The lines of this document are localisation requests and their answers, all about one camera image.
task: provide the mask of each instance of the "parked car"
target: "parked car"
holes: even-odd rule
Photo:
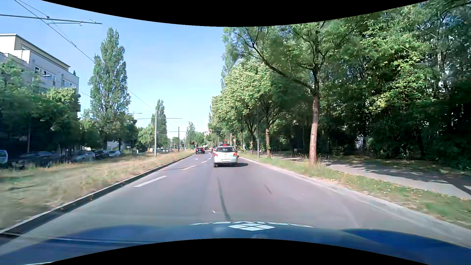
[[[49,151],[28,152],[20,155],[18,159],[12,159],[11,164],[15,168],[25,168],[28,165],[49,167],[57,162],[59,157]]]
[[[95,154],[95,159],[104,159],[110,157],[108,151],[106,150],[92,150],[92,152]]]
[[[121,155],[121,152],[119,150],[108,151],[108,155],[110,157],[119,157]]]
[[[93,151],[78,150],[72,154],[72,162],[85,162],[95,160]]]
[[[0,167],[8,167],[8,152],[0,150]]]

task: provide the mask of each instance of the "sky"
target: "sky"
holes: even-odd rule
[[[22,0],[50,18],[89,21],[97,24],[58,24],[60,30],[86,55],[100,54],[101,42],[109,27],[118,30],[124,47],[128,89],[132,93],[129,111],[135,119],[150,118],[157,100],[163,100],[168,118],[168,137],[177,136],[178,127],[185,131],[188,122],[197,131],[208,130],[212,96],[221,90],[224,44],[222,27],[204,27],[149,22],[116,17],[71,8],[41,0]],[[39,17],[42,13],[25,5]],[[34,16],[14,0],[3,0],[0,14]],[[16,33],[52,56],[70,65],[80,78],[81,113],[90,107],[88,80],[93,62],[39,19],[0,16],[0,33]],[[147,120],[138,120],[145,127]]]

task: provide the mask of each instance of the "road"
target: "road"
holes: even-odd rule
[[[453,229],[449,235],[437,233],[429,225],[250,160],[240,158],[239,163],[214,168],[211,153],[192,155],[26,233],[1,246],[0,254],[97,227],[217,221],[375,228],[455,240]]]

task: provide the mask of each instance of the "sidewalk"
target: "sidewalk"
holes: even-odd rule
[[[287,157],[279,154],[272,155],[272,157],[291,161],[302,161],[300,157]],[[349,164],[347,161],[340,160],[327,160],[323,162],[323,164],[330,169],[349,174],[360,175],[421,190],[430,190],[463,199],[471,199],[471,177],[469,176],[449,177],[440,173],[422,172],[418,170],[411,171],[365,163]]]

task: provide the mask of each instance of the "white building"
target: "white building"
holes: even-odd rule
[[[0,62],[8,60],[39,73],[44,88],[72,87],[79,93],[79,77],[69,72],[69,65],[17,34],[0,33]]]

